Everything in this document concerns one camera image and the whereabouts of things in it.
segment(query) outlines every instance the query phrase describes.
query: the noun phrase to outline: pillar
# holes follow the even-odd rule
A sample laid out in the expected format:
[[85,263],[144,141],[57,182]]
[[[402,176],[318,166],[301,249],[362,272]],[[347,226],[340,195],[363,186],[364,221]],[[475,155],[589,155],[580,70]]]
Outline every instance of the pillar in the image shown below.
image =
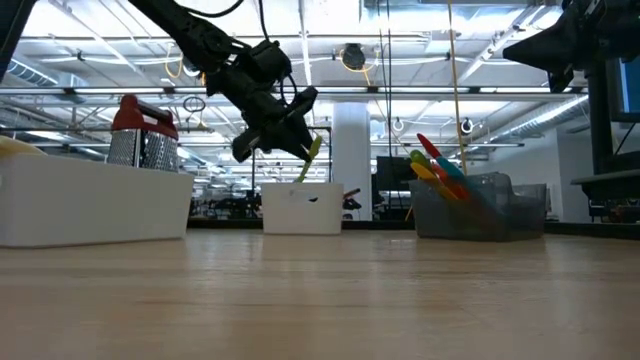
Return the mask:
[[336,103],[333,107],[333,181],[344,191],[360,188],[354,199],[362,205],[354,220],[371,220],[371,145],[367,103]]

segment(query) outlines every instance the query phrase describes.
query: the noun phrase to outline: small white box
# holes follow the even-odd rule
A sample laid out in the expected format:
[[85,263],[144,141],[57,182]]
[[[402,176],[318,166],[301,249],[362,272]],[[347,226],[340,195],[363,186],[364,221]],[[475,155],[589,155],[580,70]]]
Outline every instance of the small white box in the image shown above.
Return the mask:
[[338,235],[342,184],[262,184],[265,234]]
[[185,235],[193,177],[16,154],[0,158],[0,246],[47,247]]

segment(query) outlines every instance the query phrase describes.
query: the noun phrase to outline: computer screen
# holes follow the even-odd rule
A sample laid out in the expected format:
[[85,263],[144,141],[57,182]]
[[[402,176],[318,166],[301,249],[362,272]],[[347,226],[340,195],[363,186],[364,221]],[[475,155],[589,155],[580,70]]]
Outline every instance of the computer screen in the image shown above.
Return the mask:
[[376,174],[379,191],[408,191],[409,181],[417,179],[408,157],[378,156]]
[[640,57],[620,62],[620,87],[623,113],[640,113]]

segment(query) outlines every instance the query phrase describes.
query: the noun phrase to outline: table surface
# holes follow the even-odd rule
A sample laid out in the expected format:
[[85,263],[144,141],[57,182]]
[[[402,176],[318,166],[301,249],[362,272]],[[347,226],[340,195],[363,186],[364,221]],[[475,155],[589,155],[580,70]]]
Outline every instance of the table surface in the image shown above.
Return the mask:
[[0,249],[0,358],[637,359],[640,242],[189,231]]

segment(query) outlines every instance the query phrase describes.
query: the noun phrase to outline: black robotic arm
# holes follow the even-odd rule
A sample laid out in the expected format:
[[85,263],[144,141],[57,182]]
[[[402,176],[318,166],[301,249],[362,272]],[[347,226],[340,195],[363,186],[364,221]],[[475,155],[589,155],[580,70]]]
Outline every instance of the black robotic arm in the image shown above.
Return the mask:
[[241,112],[247,129],[232,143],[233,156],[246,160],[256,147],[282,149],[310,161],[313,142],[304,120],[318,94],[308,87],[291,104],[271,95],[276,81],[291,74],[291,61],[277,41],[251,47],[174,0],[129,0],[169,34],[193,67],[206,74],[207,95],[221,93]]

